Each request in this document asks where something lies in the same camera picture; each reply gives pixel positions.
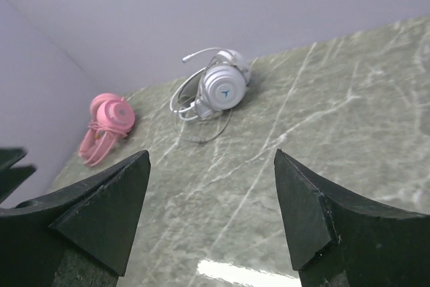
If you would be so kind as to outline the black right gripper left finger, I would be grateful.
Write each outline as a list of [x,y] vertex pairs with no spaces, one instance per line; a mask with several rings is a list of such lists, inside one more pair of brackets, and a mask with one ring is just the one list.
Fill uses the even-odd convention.
[[86,179],[1,209],[2,286],[115,286],[151,172],[139,151]]

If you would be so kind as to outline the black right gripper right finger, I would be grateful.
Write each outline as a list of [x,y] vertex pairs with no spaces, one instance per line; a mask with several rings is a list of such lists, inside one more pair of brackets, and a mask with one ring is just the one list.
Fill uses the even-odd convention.
[[274,171],[301,285],[429,285],[428,215],[361,196],[281,150]]

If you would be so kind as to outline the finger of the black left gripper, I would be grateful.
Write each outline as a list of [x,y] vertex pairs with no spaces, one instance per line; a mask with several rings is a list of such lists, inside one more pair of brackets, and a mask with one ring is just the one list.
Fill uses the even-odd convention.
[[36,172],[34,165],[24,165],[2,169],[0,180],[0,202],[6,200],[27,178]]
[[27,155],[27,150],[21,147],[0,148],[0,169],[9,169]]

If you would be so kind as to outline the pink headphones with cable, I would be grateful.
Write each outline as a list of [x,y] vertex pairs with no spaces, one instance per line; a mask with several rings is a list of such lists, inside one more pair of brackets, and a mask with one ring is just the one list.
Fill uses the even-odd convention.
[[102,93],[90,104],[91,121],[78,151],[84,164],[100,163],[112,147],[126,138],[135,123],[135,113],[124,97]]

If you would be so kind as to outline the white headphones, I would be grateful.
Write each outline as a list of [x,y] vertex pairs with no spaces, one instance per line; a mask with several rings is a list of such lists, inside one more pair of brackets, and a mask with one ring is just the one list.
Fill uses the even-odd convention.
[[214,51],[209,63],[188,77],[172,95],[171,115],[176,121],[205,122],[228,112],[230,122],[233,109],[243,100],[251,80],[251,65],[233,49],[211,47],[182,58],[186,63],[197,55]]

